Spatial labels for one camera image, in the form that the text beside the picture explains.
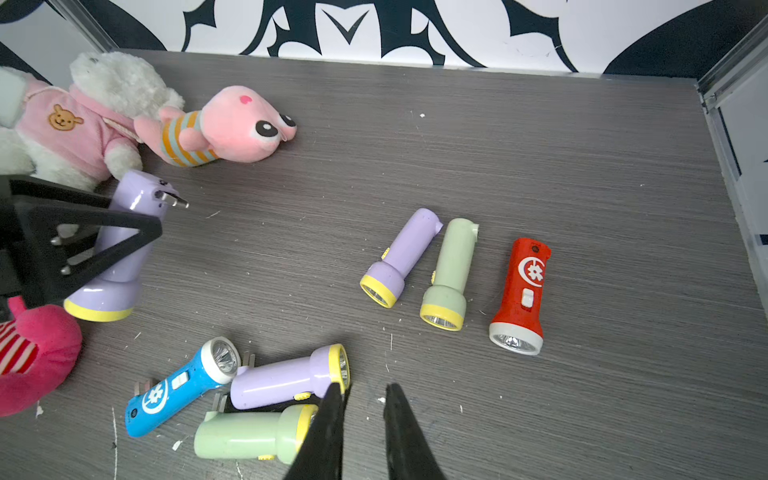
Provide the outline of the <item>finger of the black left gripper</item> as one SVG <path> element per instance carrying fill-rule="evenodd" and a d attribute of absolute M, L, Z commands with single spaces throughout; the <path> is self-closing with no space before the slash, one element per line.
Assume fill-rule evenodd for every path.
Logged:
<path fill-rule="evenodd" d="M 162 235 L 158 216 L 112 209 L 117 198 L 3 175 L 1 299 L 56 303 Z"/>

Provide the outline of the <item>red flashlight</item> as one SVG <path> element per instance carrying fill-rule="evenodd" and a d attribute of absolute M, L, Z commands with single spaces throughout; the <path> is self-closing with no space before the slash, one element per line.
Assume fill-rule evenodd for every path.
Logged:
<path fill-rule="evenodd" d="M 543 346 L 539 315 L 551 249 L 531 238 L 514 242 L 499 311 L 489 325 L 489 339 L 521 355 L 536 356 Z"/>

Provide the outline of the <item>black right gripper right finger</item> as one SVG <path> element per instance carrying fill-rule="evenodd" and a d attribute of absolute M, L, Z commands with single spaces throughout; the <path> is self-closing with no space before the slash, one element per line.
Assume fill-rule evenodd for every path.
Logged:
<path fill-rule="evenodd" d="M 402 387 L 386 388 L 383 418 L 390 480 L 446 480 Z"/>

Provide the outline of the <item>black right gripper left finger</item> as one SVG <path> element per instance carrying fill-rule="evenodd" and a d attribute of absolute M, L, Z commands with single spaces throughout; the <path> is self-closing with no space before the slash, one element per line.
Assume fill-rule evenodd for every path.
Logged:
<path fill-rule="evenodd" d="M 339 383 L 332 383 L 284 480 L 342 478 L 346 400 Z"/>

